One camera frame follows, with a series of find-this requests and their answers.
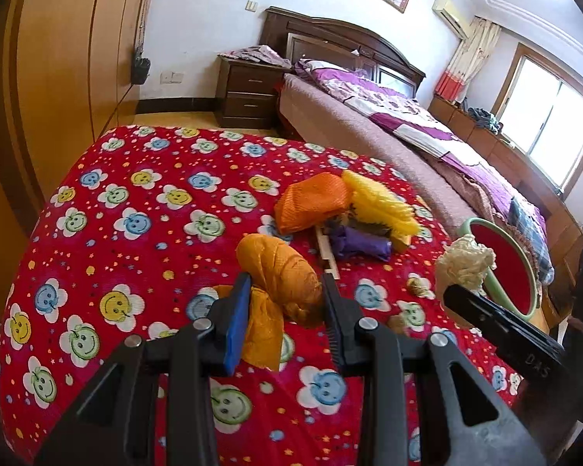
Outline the golden orange mesh bag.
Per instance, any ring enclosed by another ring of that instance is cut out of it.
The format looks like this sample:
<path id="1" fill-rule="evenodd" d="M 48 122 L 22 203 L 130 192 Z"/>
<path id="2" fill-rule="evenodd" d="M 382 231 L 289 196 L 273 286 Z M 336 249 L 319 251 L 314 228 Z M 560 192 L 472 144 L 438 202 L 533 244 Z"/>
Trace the golden orange mesh bag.
<path id="1" fill-rule="evenodd" d="M 322 322 L 322 284 L 312 265 L 283 240 L 260 233 L 236 246 L 216 242 L 213 254 L 227 270 L 250 275 L 250 311 L 241 359 L 254 367 L 279 370 L 284 322 L 316 327 Z"/>

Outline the green red trash bin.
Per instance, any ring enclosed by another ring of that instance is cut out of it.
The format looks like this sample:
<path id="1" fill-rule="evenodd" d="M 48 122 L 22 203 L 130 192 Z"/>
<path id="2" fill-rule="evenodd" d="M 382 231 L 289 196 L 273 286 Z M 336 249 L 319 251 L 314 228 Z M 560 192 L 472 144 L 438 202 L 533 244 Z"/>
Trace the green red trash bin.
<path id="1" fill-rule="evenodd" d="M 478 244 L 494 251 L 495 267 L 484 279 L 485 292 L 496 304 L 530 322 L 538 307 L 538 291 L 524 250 L 501 227 L 481 218 L 465 220 L 458 233 L 472 235 Z"/>

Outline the cream foam net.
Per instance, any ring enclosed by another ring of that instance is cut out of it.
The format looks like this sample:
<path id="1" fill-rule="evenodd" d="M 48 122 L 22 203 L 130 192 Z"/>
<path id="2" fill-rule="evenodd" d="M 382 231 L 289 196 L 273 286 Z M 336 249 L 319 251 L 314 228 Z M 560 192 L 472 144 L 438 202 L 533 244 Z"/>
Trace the cream foam net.
<path id="1" fill-rule="evenodd" d="M 484 280 L 495 268 L 494 250 L 467 233 L 447 246 L 435 262 L 436 296 L 442 298 L 444 291 L 454 284 L 484 296 Z"/>

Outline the yellow foam net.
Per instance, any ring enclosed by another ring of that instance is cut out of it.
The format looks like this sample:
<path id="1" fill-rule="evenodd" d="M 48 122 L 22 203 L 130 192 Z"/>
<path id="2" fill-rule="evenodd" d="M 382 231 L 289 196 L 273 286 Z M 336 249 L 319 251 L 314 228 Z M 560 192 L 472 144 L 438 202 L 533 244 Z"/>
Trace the yellow foam net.
<path id="1" fill-rule="evenodd" d="M 386 186 L 351 170 L 344 170 L 341 179 L 352 193 L 351 212 L 357 221 L 385 226 L 392 235 L 402 237 L 420 233 L 414 208 L 398 200 Z"/>

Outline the orange foam net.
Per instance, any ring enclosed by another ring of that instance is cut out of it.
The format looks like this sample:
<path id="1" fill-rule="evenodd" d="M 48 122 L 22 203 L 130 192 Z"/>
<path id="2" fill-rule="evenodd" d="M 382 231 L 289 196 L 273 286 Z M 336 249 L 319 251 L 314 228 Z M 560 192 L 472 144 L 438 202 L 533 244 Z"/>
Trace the orange foam net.
<path id="1" fill-rule="evenodd" d="M 346 212 L 352 192 L 344 181 L 330 172 L 312 176 L 286 188 L 275 205 L 275 221 L 283 235 L 307 230 Z"/>

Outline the wooden stick piece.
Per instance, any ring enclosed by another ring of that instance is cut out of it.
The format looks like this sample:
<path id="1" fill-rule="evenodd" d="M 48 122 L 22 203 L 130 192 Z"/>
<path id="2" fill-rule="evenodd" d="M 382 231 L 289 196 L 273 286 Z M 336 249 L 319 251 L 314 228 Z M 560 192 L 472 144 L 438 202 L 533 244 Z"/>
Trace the wooden stick piece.
<path id="1" fill-rule="evenodd" d="M 327 237 L 327 234 L 322 225 L 317 225 L 315 227 L 315 231 L 321 267 L 324 273 L 328 273 L 333 277 L 333 280 L 338 281 L 340 279 L 340 275 L 336 258 L 333 255 L 332 248 L 330 247 L 330 239 Z"/>

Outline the purple wrapper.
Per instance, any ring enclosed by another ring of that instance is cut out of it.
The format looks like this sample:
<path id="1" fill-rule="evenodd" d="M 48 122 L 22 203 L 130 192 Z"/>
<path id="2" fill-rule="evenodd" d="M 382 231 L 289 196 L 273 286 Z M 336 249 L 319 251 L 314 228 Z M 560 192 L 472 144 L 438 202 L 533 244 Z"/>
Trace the purple wrapper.
<path id="1" fill-rule="evenodd" d="M 333 228 L 328 233 L 328 240 L 336 258 L 368 256 L 386 262 L 392 253 L 392 242 L 388 238 L 345 225 Z"/>

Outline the low wooden cabinet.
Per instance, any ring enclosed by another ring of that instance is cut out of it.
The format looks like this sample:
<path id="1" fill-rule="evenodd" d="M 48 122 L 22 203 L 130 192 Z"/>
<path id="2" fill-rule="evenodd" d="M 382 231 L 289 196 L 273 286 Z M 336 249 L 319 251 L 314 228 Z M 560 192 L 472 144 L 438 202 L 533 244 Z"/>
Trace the low wooden cabinet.
<path id="1" fill-rule="evenodd" d="M 469 143 L 538 207 L 546 221 L 546 240 L 556 270 L 549 290 L 550 299 L 557 308 L 570 306 L 579 257 L 583 251 L 583 227 L 560 197 L 555 195 L 550 181 L 535 169 L 520 150 L 510 147 L 489 130 L 477 127 L 475 121 L 454 104 L 435 96 L 429 105 L 429 112 L 457 137 Z"/>

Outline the blue plaid pillow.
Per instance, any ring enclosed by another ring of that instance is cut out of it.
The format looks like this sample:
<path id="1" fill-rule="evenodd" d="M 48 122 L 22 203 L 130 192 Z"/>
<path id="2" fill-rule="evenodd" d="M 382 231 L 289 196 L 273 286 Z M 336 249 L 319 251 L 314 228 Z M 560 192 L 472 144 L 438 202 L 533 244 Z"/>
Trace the blue plaid pillow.
<path id="1" fill-rule="evenodd" d="M 520 206 L 516 197 L 510 203 L 508 222 L 530 243 L 537 264 L 538 280 L 542 285 L 550 285 L 555 278 L 555 268 L 546 245 L 546 237 L 535 219 Z"/>

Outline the red smiley flower quilt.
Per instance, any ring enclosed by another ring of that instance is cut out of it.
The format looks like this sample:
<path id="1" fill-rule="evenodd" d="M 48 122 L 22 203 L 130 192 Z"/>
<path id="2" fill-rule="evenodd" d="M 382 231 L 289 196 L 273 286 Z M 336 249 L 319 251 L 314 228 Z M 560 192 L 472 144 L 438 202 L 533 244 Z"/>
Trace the red smiley flower quilt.
<path id="1" fill-rule="evenodd" d="M 315 230 L 281 235 L 275 205 L 293 183 L 345 170 L 389 187 L 421 230 L 386 262 L 338 263 L 341 295 L 381 323 L 402 319 L 413 338 L 445 334 L 512 404 L 519 374 L 434 296 L 434 262 L 450 239 L 396 163 L 180 127 L 122 126 L 89 147 L 42 210 L 9 292 L 0 337 L 7 444 L 32 463 L 120 341 L 167 337 L 204 316 L 241 271 L 244 236 L 277 237 L 318 270 Z M 230 379 L 211 382 L 221 464 L 354 464 L 362 382 L 335 374 L 323 326 L 286 321 L 281 355 L 278 371 L 242 362 Z"/>

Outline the purple floral duvet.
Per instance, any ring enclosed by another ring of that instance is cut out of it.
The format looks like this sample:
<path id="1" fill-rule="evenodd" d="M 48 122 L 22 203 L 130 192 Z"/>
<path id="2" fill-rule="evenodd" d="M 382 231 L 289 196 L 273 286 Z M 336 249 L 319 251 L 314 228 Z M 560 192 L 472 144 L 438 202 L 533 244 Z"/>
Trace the purple floral duvet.
<path id="1" fill-rule="evenodd" d="M 453 188 L 461 197 L 487 203 L 492 218 L 498 216 L 514 227 L 546 237 L 546 222 L 538 207 L 416 100 L 323 60 L 300 59 L 295 71 L 387 134 L 422 151 L 445 179 L 455 181 Z"/>

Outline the dark wooden nightstand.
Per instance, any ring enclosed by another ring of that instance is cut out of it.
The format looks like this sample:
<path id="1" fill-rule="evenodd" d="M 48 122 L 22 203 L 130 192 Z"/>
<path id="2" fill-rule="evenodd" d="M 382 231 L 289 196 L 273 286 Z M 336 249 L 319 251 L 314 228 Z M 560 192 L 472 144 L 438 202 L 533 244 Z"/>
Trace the dark wooden nightstand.
<path id="1" fill-rule="evenodd" d="M 224 129 L 270 129 L 286 70 L 222 58 L 216 85 L 216 121 Z"/>

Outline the teal clothes pile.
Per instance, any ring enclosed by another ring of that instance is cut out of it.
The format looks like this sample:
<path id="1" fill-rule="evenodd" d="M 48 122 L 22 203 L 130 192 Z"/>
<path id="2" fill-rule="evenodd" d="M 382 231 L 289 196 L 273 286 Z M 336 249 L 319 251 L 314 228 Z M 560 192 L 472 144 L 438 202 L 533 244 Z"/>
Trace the teal clothes pile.
<path id="1" fill-rule="evenodd" d="M 476 127 L 487 129 L 494 135 L 501 134 L 502 123 L 494 114 L 484 108 L 469 107 L 468 115 L 474 120 Z"/>

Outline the dark wooden bed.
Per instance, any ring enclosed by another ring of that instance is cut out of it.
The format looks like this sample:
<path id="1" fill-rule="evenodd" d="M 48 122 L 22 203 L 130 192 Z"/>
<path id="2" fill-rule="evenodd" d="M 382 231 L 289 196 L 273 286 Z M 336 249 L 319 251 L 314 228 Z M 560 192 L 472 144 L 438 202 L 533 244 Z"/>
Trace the dark wooden bed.
<path id="1" fill-rule="evenodd" d="M 318 53 L 330 59 L 340 55 L 343 63 L 361 62 L 369 68 L 375 55 L 380 53 L 382 58 L 378 62 L 394 63 L 405 78 L 423 75 L 410 66 L 388 40 L 360 25 L 305 16 L 275 6 L 268 7 L 264 15 L 260 42 L 280 55 L 291 55 L 287 50 L 290 44 L 288 37 L 298 34 L 305 40 L 311 40 Z M 465 195 L 460 196 L 434 169 L 434 159 L 428 158 L 416 147 L 407 146 L 370 118 L 333 99 L 294 71 L 284 76 L 279 112 L 286 132 L 292 137 L 341 150 L 353 150 L 395 166 L 415 187 L 451 237 L 456 236 L 456 231 L 466 219 L 480 216 L 506 227 L 518 240 L 525 239 L 516 227 L 506 223 L 508 218 L 500 215 L 491 205 L 489 194 L 479 185 L 469 183 L 457 172 L 449 170 L 447 173 L 456 179 L 456 184 L 463 187 Z"/>

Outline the window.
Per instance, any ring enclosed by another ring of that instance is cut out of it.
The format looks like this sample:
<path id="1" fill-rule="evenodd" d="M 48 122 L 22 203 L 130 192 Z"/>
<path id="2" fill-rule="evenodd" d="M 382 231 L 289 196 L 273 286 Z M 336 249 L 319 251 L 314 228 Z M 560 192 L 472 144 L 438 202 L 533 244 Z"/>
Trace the window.
<path id="1" fill-rule="evenodd" d="M 583 172 L 583 82 L 520 43 L 492 112 L 508 143 L 567 197 Z"/>

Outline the folded cloth on nightstand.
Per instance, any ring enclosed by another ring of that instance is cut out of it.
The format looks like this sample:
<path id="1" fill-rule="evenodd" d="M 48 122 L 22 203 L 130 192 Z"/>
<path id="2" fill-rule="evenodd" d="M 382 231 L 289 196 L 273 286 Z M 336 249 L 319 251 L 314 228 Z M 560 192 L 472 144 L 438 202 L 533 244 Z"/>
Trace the folded cloth on nightstand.
<path id="1" fill-rule="evenodd" d="M 281 57 L 275 50 L 266 44 L 242 47 L 242 49 L 220 53 L 219 57 L 275 66 L 276 68 L 283 68 L 283 70 L 286 71 L 289 71 L 292 68 L 292 63 L 288 59 Z"/>

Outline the black hanging bag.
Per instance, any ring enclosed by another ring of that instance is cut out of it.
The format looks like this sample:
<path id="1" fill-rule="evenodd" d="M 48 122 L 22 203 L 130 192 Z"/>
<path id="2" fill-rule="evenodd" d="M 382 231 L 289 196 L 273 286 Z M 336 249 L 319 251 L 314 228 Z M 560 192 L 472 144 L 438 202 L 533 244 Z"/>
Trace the black hanging bag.
<path id="1" fill-rule="evenodd" d="M 130 82 L 134 85 L 143 85 L 149 75 L 150 66 L 150 60 L 143 55 L 143 46 L 138 45 L 131 58 Z"/>

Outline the cream red curtain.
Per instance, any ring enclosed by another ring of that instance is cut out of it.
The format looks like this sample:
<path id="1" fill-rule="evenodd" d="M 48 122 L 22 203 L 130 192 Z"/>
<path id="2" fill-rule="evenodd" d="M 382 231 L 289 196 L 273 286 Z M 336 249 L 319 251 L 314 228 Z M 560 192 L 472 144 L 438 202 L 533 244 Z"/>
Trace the cream red curtain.
<path id="1" fill-rule="evenodd" d="M 462 102 L 473 79 L 494 52 L 501 31 L 498 23 L 475 17 L 469 37 L 458 45 L 434 93 L 447 102 Z"/>

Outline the wooden wardrobe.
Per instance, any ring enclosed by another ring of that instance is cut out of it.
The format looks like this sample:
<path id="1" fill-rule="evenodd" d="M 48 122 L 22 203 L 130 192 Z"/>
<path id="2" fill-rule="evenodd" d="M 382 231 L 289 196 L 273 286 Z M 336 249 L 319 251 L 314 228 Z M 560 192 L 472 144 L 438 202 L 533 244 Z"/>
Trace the wooden wardrobe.
<path id="1" fill-rule="evenodd" d="M 136 111 L 149 0 L 0 0 L 0 329 L 19 258 L 77 157 Z"/>

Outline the wall socket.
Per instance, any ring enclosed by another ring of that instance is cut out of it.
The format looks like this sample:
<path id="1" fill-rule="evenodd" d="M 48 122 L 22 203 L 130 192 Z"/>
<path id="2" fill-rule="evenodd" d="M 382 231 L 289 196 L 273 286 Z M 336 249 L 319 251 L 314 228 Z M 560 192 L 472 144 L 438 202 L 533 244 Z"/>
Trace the wall socket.
<path id="1" fill-rule="evenodd" d="M 161 84 L 181 84 L 184 74 L 180 71 L 162 71 L 160 75 Z"/>

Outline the wall light switch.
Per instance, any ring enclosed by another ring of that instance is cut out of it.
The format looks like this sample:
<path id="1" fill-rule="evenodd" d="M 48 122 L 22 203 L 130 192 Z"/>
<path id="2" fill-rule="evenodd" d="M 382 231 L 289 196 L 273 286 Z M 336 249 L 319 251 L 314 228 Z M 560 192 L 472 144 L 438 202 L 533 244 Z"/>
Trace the wall light switch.
<path id="1" fill-rule="evenodd" d="M 258 7 L 258 3 L 256 1 L 248 0 L 246 2 L 245 10 L 247 10 L 247 12 L 250 12 L 250 13 L 256 13 L 257 7 Z"/>

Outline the wall air conditioner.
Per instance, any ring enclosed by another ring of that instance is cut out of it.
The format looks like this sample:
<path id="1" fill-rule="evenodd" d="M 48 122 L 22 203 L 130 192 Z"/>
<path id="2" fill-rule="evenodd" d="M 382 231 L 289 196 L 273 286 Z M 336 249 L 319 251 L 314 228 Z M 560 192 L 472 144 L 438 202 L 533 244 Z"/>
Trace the wall air conditioner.
<path id="1" fill-rule="evenodd" d="M 435 0 L 433 12 L 460 40 L 472 34 L 472 17 L 452 0 Z"/>

